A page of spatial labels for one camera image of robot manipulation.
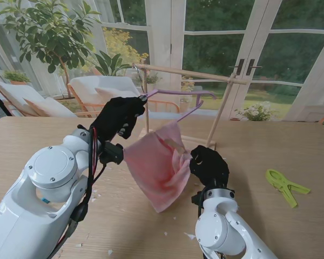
green clothespin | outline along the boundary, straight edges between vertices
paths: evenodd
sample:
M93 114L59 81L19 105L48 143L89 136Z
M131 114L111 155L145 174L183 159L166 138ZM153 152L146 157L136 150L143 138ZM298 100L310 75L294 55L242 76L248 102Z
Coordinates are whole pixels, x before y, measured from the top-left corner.
M307 194L311 191L311 189L287 180L283 174L273 169L268 169L265 177L273 187L282 192L283 196L292 208L295 208L298 203L291 193L291 190L295 190L303 194Z

pink cloth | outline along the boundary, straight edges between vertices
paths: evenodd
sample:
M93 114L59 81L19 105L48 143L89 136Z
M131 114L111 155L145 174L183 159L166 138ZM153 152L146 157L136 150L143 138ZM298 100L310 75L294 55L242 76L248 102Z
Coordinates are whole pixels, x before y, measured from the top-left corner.
M191 155L180 155L165 142L167 139L184 146L176 121L124 149L124 160L134 180L157 212L168 208L179 197L190 177Z

wooden table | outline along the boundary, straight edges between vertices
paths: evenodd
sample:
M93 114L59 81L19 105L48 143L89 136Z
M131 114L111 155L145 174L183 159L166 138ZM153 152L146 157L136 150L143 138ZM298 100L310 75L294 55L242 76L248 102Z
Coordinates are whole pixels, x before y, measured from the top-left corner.
M91 121L1 119L0 200L34 152L61 143L77 124L88 127ZM151 120L151 127L164 123ZM185 119L180 127L184 135L206 138L211 123ZM133 143L142 127L139 122L131 139L115 138L114 142ZM301 122L226 121L219 124L214 139L229 164L229 188L236 191L240 215L276 256L324 258L324 128ZM195 185L198 180L191 177L181 197L157 214L126 164L110 167L94 186L96 200L90 203L86 219L55 258L201 259L198 242L184 234L194 234L197 207L190 198L201 189ZM269 168L312 190L308 195L294 194L298 208L291 209L282 194L268 184L265 171Z

circular cover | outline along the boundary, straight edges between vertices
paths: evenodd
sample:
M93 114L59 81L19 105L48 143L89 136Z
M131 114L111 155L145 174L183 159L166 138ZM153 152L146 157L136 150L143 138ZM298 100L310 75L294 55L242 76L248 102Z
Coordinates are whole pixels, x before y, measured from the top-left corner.
M77 171L76 158L63 146L42 148L25 166L28 175L37 187L53 189L66 184Z
M220 247L227 236L226 219L216 212L204 212L195 225L195 235L204 247Z

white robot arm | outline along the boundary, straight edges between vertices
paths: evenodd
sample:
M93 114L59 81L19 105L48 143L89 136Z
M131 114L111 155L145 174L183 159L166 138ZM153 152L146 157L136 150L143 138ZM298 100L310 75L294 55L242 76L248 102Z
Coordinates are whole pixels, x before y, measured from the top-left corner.
M218 253L237 255L245 248L242 259L277 259L259 236L237 214L238 204L233 191L224 188L208 190L204 212L198 218L195 235L208 259Z
M61 145L42 148L26 163L0 203L0 259L51 258L68 225L65 239L73 233L78 223L70 216L87 187L82 172L88 167L89 139L86 130L76 129ZM49 206L36 189L64 205Z

